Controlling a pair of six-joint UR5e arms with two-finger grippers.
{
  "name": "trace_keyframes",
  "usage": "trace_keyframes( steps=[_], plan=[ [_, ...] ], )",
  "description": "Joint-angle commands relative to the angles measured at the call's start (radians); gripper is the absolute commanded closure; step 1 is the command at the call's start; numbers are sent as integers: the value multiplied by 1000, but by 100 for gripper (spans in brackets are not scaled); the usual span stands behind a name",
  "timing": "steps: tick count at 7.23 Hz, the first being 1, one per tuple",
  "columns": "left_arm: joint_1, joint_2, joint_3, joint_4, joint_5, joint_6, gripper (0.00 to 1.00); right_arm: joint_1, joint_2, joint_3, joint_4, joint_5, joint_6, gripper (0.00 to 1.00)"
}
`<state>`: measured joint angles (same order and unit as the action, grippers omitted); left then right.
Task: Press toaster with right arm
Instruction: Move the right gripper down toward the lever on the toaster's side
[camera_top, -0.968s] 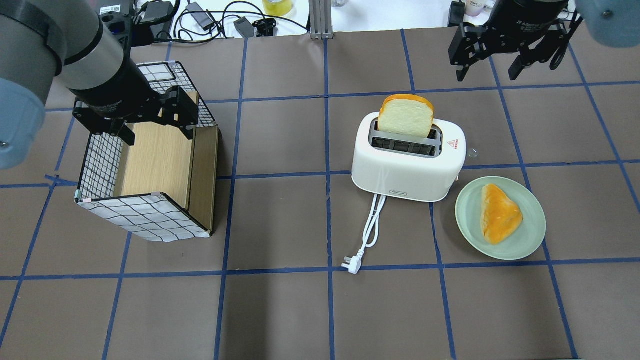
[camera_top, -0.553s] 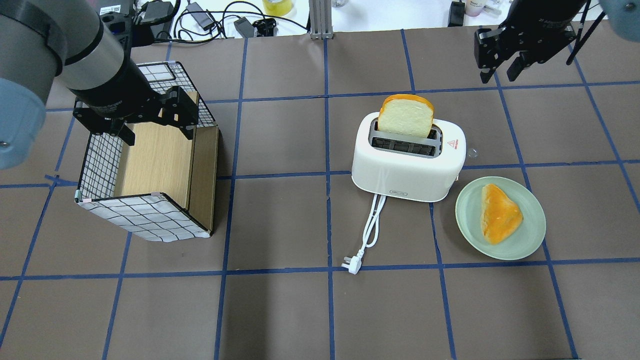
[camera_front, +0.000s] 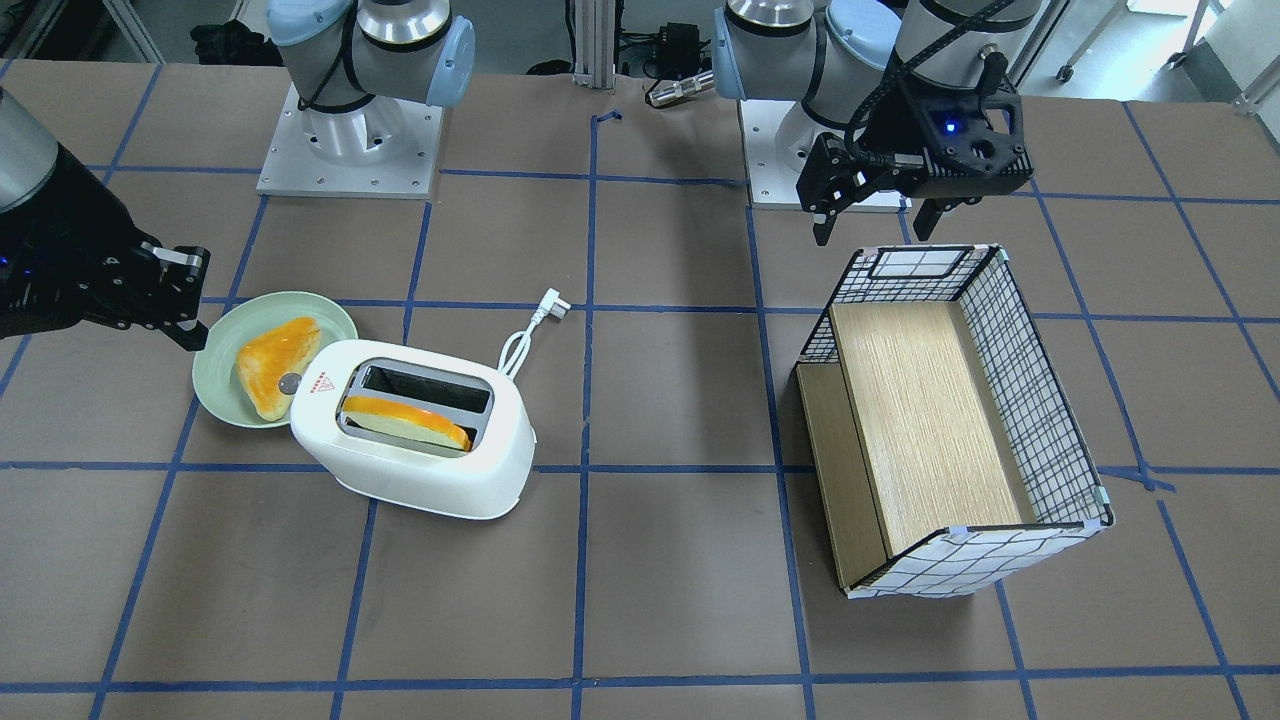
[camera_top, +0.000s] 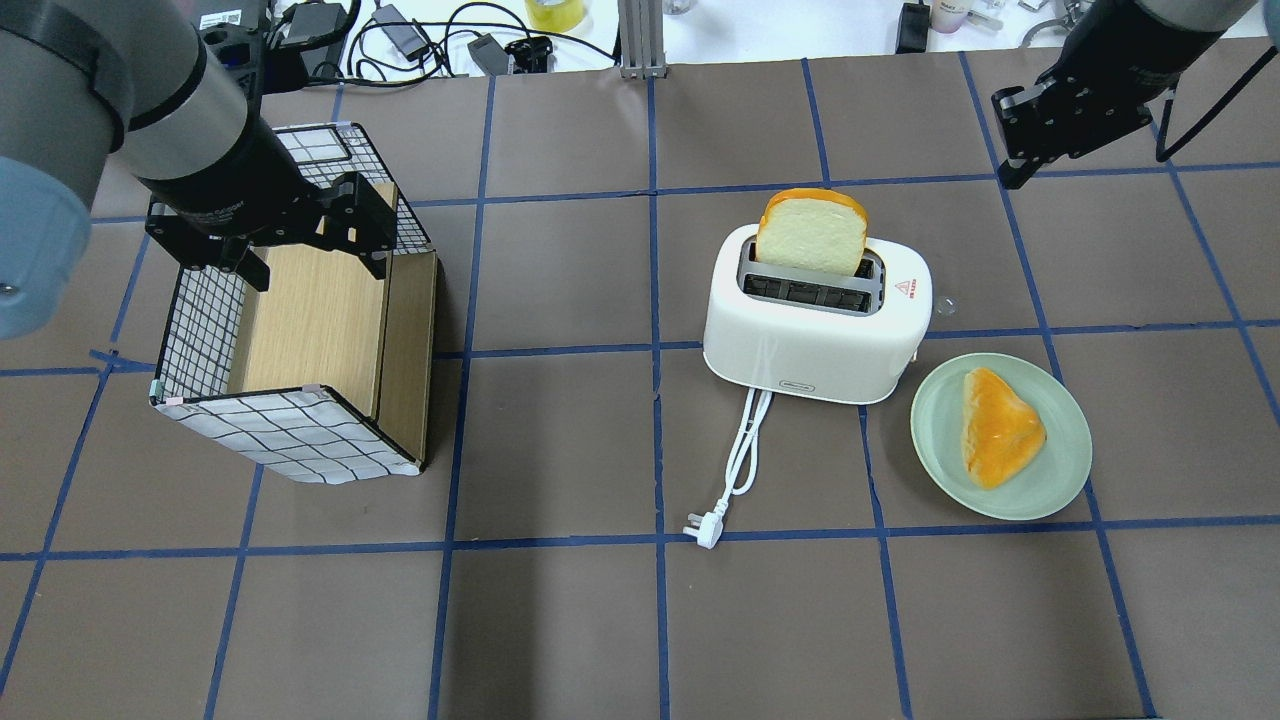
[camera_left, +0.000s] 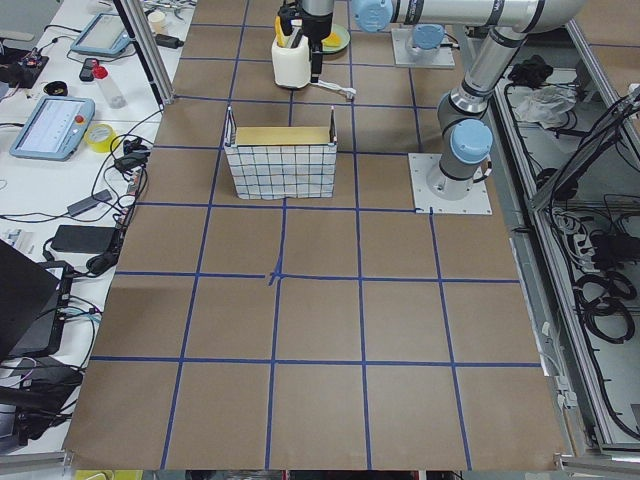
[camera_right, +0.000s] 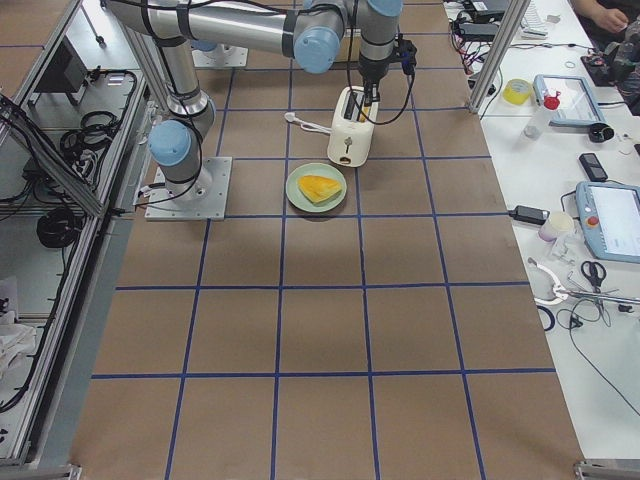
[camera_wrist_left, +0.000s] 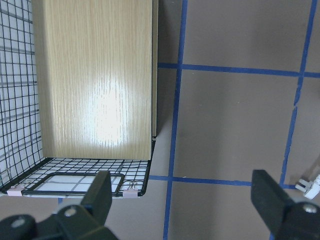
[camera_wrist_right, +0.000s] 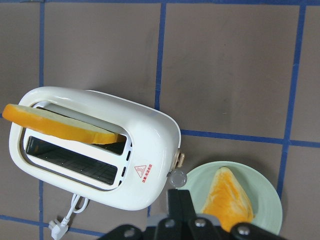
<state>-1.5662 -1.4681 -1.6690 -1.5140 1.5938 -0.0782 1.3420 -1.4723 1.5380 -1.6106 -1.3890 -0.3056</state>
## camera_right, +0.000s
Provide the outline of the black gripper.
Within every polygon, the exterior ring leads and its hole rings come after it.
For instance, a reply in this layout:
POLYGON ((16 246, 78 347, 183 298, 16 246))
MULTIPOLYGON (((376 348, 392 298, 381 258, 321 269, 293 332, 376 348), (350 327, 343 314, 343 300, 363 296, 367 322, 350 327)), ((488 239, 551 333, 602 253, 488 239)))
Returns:
POLYGON ((371 59, 360 52, 358 71, 363 82, 363 105, 371 106, 372 103, 379 102, 379 84, 388 73, 387 59, 371 59))

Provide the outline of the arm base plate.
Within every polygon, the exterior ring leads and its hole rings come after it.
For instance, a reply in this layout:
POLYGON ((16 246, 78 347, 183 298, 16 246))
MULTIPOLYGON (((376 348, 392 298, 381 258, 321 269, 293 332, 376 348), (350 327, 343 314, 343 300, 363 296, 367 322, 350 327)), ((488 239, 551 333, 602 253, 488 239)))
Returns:
POLYGON ((225 218, 231 157, 205 157, 194 186, 168 183, 150 193, 144 216, 148 221, 196 221, 225 218))
POLYGON ((192 56, 198 69, 244 68, 248 49, 221 43, 191 42, 192 56))

